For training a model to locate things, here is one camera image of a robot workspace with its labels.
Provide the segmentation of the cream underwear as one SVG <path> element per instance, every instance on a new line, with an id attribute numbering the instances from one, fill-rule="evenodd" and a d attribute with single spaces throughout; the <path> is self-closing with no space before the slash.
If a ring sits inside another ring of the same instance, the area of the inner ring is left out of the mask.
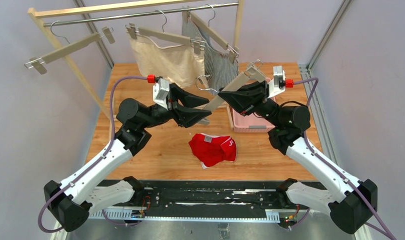
<path id="1" fill-rule="evenodd" d="M 139 72 L 143 76 L 155 75 L 187 88 L 197 77 L 205 74 L 205 53 L 194 52 L 190 45 L 158 46 L 151 38 L 137 35 L 130 45 Z"/>

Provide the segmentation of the red underwear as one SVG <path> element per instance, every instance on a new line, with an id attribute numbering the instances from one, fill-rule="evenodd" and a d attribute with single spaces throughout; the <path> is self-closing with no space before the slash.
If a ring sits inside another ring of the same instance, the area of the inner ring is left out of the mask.
<path id="1" fill-rule="evenodd" d="M 203 169 L 211 168 L 223 161 L 234 162 L 237 159 L 237 144 L 229 135 L 197 133 L 188 144 Z"/>

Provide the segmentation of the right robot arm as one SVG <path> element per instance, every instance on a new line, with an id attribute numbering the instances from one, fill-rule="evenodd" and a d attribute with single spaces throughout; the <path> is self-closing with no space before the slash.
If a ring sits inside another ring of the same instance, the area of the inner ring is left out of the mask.
<path id="1" fill-rule="evenodd" d="M 311 126 L 307 105 L 274 101 L 293 84 L 292 80 L 254 82 L 234 91 L 224 88 L 218 95 L 242 116 L 256 114 L 273 124 L 268 132 L 271 146 L 298 162 L 323 185 L 318 189 L 289 178 L 278 188 L 282 205 L 302 205 L 326 214 L 342 231 L 354 234 L 377 212 L 377 185 L 341 169 L 312 145 L 305 134 Z"/>

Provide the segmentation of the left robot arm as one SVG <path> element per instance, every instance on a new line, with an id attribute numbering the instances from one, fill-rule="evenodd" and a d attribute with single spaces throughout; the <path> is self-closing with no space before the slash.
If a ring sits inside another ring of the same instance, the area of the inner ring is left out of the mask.
<path id="1" fill-rule="evenodd" d="M 149 128 L 170 120 L 179 127 L 189 128 L 212 113 L 204 109 L 204 105 L 209 103 L 207 98 L 187 92 L 164 79 L 153 85 L 152 96 L 153 104 L 150 106 L 134 98 L 124 99 L 115 117 L 121 127 L 112 132 L 107 145 L 69 177 L 45 184 L 43 210 L 52 214 L 62 230 L 73 232 L 96 212 L 142 199 L 143 187 L 132 176 L 101 189 L 97 189 L 97 185 L 146 146 L 151 138 Z"/>

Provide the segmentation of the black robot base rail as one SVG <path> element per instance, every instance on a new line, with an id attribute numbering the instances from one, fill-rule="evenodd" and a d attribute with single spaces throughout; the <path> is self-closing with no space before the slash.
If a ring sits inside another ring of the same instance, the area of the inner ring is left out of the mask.
<path id="1" fill-rule="evenodd" d="M 105 215 L 127 223 L 137 221 L 284 223 L 300 220 L 313 208 L 283 203 L 276 191 L 281 181 L 141 180 L 139 203 L 118 203 Z"/>

